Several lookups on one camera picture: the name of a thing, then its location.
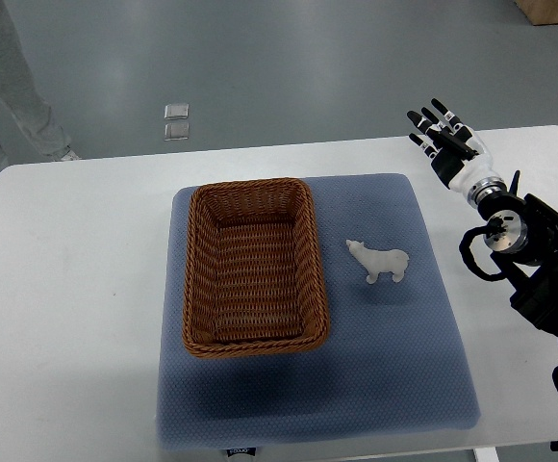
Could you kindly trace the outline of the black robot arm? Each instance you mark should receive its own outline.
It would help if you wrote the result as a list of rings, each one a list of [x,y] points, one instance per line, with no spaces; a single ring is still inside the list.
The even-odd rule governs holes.
[[[464,264],[488,282],[507,280],[511,307],[558,342],[558,212],[533,194],[518,196],[495,177],[476,182],[467,201],[486,224],[468,230],[459,244]],[[552,372],[558,393],[558,367]]]

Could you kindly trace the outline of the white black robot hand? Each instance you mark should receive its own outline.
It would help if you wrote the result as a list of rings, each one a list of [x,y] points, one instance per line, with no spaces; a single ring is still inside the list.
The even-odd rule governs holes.
[[[449,190],[461,194],[472,208],[487,195],[506,193],[507,186],[493,169],[493,156],[476,132],[440,100],[432,109],[409,111],[418,130],[409,139],[430,160],[430,166]]]

